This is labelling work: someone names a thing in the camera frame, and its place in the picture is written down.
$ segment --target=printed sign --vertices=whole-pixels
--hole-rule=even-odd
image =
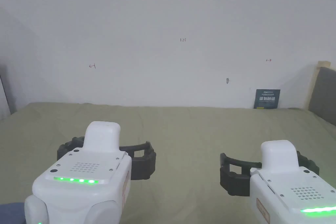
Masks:
[[[279,103],[280,89],[257,89],[254,109],[276,109]]]

